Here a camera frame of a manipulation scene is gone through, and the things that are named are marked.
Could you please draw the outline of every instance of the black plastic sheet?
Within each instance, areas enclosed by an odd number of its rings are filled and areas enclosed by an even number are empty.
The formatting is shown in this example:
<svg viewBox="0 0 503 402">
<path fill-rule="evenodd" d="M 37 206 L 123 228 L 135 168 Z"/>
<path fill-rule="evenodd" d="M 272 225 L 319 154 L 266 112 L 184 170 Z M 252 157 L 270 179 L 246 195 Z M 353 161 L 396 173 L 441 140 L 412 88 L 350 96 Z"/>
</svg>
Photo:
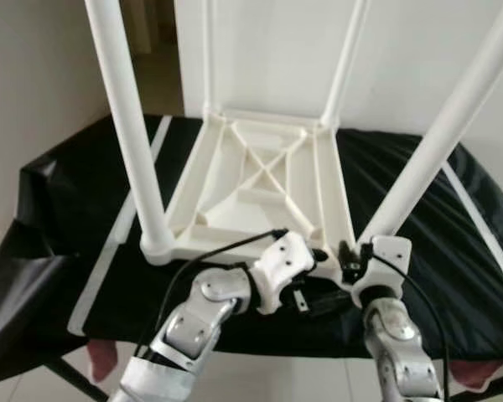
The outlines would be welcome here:
<svg viewBox="0 0 503 402">
<path fill-rule="evenodd" d="M 147 116 L 150 139 L 160 117 Z M 174 118 L 155 163 L 164 204 L 179 180 L 200 121 Z M 352 130 L 337 143 L 350 212 L 358 235 L 392 186 L 418 137 Z M 462 148 L 451 166 L 503 248 L 503 193 Z M 0 379 L 36 367 L 86 342 L 67 333 L 71 311 L 128 186 L 110 118 L 46 152 L 21 172 L 17 218 L 0 248 Z M 448 332 L 454 358 L 503 358 L 503 275 L 440 173 L 400 235 L 412 240 L 410 275 L 431 296 Z M 136 342 L 152 323 L 166 286 L 182 261 L 150 266 L 139 249 L 135 219 L 120 246 L 84 326 L 90 338 Z M 190 273 L 176 300 L 188 295 Z M 439 357 L 437 329 L 408 285 L 404 300 Z M 308 280 L 303 293 L 313 317 L 283 308 L 271 317 L 255 312 L 224 325 L 219 350 L 320 357 L 367 357 L 360 311 L 333 284 Z"/>
</svg>

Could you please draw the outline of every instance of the chair leg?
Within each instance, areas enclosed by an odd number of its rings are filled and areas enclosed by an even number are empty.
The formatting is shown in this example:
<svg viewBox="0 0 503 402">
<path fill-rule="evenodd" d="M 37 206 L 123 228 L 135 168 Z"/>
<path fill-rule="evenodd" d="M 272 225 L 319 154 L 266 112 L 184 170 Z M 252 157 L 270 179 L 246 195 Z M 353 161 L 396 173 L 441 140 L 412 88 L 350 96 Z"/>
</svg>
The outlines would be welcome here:
<svg viewBox="0 0 503 402">
<path fill-rule="evenodd" d="M 102 389 L 96 387 L 78 370 L 68 364 L 64 359 L 60 358 L 45 364 L 45 367 L 52 371 L 54 374 L 59 375 L 62 379 L 67 381 L 79 391 L 88 395 L 95 402 L 107 402 L 108 395 Z"/>
</svg>

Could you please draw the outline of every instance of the black cable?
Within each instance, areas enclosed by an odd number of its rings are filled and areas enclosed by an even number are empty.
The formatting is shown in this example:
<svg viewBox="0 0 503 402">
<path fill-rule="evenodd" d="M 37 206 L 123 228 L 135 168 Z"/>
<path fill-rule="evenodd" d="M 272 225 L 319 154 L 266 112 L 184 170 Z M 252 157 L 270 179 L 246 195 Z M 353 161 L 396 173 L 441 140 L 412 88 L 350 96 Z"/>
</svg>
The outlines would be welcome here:
<svg viewBox="0 0 503 402">
<path fill-rule="evenodd" d="M 416 290 L 418 295 L 423 299 L 425 304 L 428 307 L 428 310 L 433 316 L 434 321 L 436 322 L 436 326 L 438 327 L 439 336 L 442 340 L 442 348 L 443 348 L 443 400 L 444 402 L 449 402 L 449 347 L 447 345 L 447 338 L 445 335 L 445 329 L 443 328 L 442 320 L 440 320 L 438 312 L 434 308 L 434 305 L 428 298 L 427 294 L 424 290 L 413 280 L 410 276 L 406 275 L 402 272 L 396 265 L 392 264 L 390 261 L 380 257 L 379 255 L 373 254 L 373 258 L 379 260 L 382 264 L 389 266 L 392 270 L 394 270 L 397 274 L 402 276 L 407 282 L 412 285 L 412 287 Z"/>
<path fill-rule="evenodd" d="M 287 232 L 288 232 L 288 230 L 286 230 L 286 229 L 268 230 L 268 232 L 258 234 L 257 236 L 252 236 L 247 239 L 237 241 L 236 243 L 226 245 L 225 247 L 221 247 L 219 249 L 209 251 L 208 253 L 204 253 L 202 255 L 199 255 L 199 256 L 195 257 L 193 260 L 189 260 L 185 264 L 183 264 L 177 270 L 177 272 L 175 272 L 175 275 L 172 278 L 171 282 L 169 282 L 168 289 L 166 290 L 166 294 L 164 295 L 164 299 L 162 300 L 162 304 L 160 305 L 160 308 L 158 309 L 158 317 L 157 317 L 156 324 L 154 326 L 155 333 L 158 332 L 160 330 L 160 328 L 162 327 L 163 320 L 165 318 L 164 316 L 165 316 L 166 308 L 169 304 L 169 298 L 171 297 L 171 294 L 174 290 L 174 287 L 177 284 L 177 280 L 183 274 L 183 272 L 188 270 L 191 266 L 194 266 L 194 265 L 198 264 L 199 262 L 201 262 L 202 260 L 206 260 L 207 258 L 210 258 L 214 255 L 223 253 L 228 250 L 235 249 L 235 248 L 240 247 L 242 245 L 247 245 L 249 243 L 253 243 L 254 241 L 264 239 L 268 236 L 273 236 L 274 238 L 279 239 L 279 238 L 283 237 Z M 142 345 L 145 342 L 145 337 L 149 333 L 148 325 L 144 328 L 143 333 L 137 342 L 136 349 L 134 350 L 134 356 L 138 356 L 138 354 L 140 353 L 140 349 L 142 348 Z"/>
</svg>

